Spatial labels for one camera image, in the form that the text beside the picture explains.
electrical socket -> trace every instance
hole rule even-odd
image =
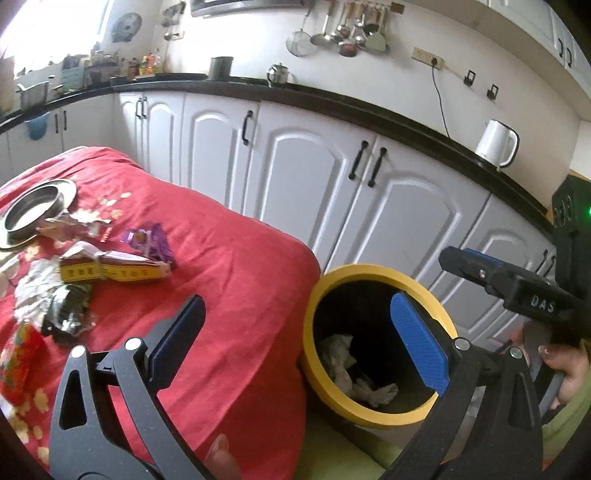
[[[437,55],[434,55],[434,54],[428,52],[427,50],[422,50],[417,47],[414,47],[413,54],[411,57],[414,60],[422,61],[423,63],[426,63],[429,66],[433,65],[431,63],[433,61],[433,59],[437,59],[437,64],[435,65],[435,68],[437,70],[441,70],[444,65],[443,58],[438,57]]]

yellow trash can rim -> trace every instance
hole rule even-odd
[[[352,422],[366,427],[389,428],[422,421],[431,410],[437,394],[419,408],[405,413],[382,413],[360,405],[347,397],[330,379],[316,351],[314,343],[314,315],[322,298],[338,286],[358,280],[380,281],[406,291],[417,300],[425,310],[437,320],[448,335],[457,337],[456,328],[439,301],[420,283],[392,268],[378,265],[346,265],[324,275],[312,290],[304,317],[304,356],[303,369],[308,382],[317,395],[330,408]]]

countertop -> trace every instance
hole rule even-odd
[[[546,208],[515,180],[482,160],[470,149],[406,116],[345,95],[302,85],[270,88],[266,80],[232,77],[210,82],[203,74],[162,74],[124,85],[108,84],[74,92],[27,112],[16,111],[0,123],[0,134],[43,113],[70,103],[113,92],[176,90],[219,95],[254,102],[273,102],[302,108],[374,131],[414,148],[453,168],[503,200],[552,240],[552,224]]]

trash can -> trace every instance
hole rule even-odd
[[[304,318],[303,370],[320,399],[342,417],[366,427],[390,428],[422,421],[437,394],[427,388],[392,324],[390,303],[405,291],[434,321],[457,337],[439,301],[406,275],[377,265],[346,265],[323,276],[312,291]],[[318,344],[333,334],[352,335],[350,354],[377,387],[396,383],[398,394],[371,408],[349,398],[330,379]]]

red snack bag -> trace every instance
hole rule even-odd
[[[33,325],[21,323],[0,356],[0,395],[13,406],[25,400],[25,383],[37,349],[43,344],[42,335]]]

